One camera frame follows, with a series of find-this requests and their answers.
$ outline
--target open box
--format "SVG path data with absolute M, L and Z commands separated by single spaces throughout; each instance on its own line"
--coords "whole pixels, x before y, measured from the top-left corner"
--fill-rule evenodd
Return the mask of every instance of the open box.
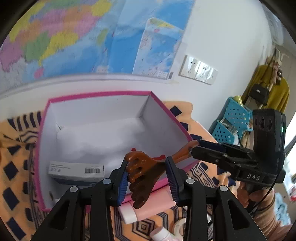
M 50 99 L 41 122 L 35 160 L 40 207 L 49 211 L 53 200 L 71 187 L 48 175 L 50 161 L 102 164 L 107 178 L 132 148 L 150 157 L 171 156 L 190 140 L 184 127 L 150 91 L 86 93 Z M 196 162 L 189 158 L 177 166 L 189 170 Z M 164 174 L 154 190 L 167 184 Z M 130 200 L 127 195 L 124 202 Z

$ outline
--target hanging clothes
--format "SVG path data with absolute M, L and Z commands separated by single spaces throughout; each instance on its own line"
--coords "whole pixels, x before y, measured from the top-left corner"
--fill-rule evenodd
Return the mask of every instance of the hanging clothes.
M 271 75 L 273 72 L 273 68 L 267 65 L 261 65 L 257 68 L 256 72 L 254 73 L 251 81 L 249 82 L 246 90 L 244 91 L 242 95 L 242 101 L 243 103 L 246 102 L 246 100 L 249 97 L 251 88 L 254 86 L 254 84 L 260 84 L 262 87 L 267 88 L 270 80 Z M 263 106 L 263 109 L 275 109 L 282 113 L 284 113 L 288 100 L 290 95 L 290 89 L 288 86 L 287 81 L 285 78 L 282 77 L 280 85 L 273 85 L 272 90 L 269 94 L 269 99 L 266 106 Z

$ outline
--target barcode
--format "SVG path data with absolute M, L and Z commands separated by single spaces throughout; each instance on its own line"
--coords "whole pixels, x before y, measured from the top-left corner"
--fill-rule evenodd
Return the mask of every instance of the barcode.
M 84 173 L 101 173 L 100 168 L 86 168 Z

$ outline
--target pink cosmetic tube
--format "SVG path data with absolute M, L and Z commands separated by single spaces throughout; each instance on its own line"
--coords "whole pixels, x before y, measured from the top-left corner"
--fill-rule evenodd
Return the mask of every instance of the pink cosmetic tube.
M 119 207 L 119 213 L 126 224 L 149 218 L 176 205 L 169 185 L 152 192 L 141 208 L 134 209 L 133 203 L 130 201 Z

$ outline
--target brown massage comb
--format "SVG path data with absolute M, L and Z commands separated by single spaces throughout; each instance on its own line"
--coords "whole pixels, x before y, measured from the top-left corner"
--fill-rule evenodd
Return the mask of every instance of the brown massage comb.
M 177 153 L 172 155 L 175 163 L 190 157 L 190 150 L 198 146 L 197 140 L 192 140 L 183 146 Z M 165 159 L 154 160 L 144 152 L 131 151 L 125 156 L 128 162 L 126 171 L 131 183 L 129 189 L 133 192 L 131 198 L 133 207 L 138 209 L 147 201 L 155 183 L 165 171 Z

